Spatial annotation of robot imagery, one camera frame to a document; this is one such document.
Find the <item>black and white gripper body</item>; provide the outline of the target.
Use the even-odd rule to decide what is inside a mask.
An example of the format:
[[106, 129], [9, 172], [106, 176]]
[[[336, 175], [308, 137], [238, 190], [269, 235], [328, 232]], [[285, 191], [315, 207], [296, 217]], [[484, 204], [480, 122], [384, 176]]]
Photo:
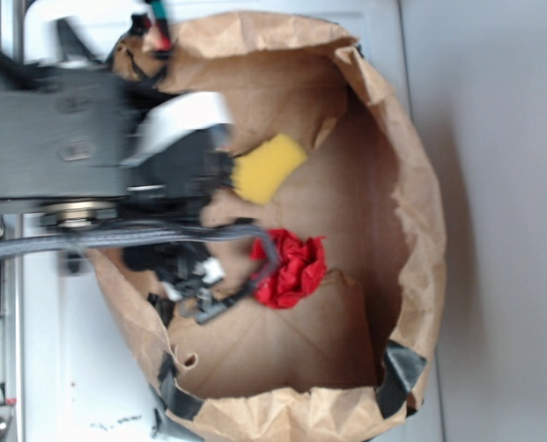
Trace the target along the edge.
[[129, 172], [123, 207], [155, 216], [198, 216], [215, 191], [231, 184], [233, 118], [224, 95], [154, 92], [134, 103], [144, 116], [134, 151], [121, 162]]

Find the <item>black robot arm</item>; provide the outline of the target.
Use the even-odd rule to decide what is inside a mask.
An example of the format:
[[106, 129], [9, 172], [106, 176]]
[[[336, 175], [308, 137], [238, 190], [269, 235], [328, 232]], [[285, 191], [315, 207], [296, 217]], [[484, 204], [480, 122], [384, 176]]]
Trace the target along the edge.
[[169, 94], [0, 51], [0, 213], [84, 204], [194, 217], [231, 182], [231, 124], [218, 93]]

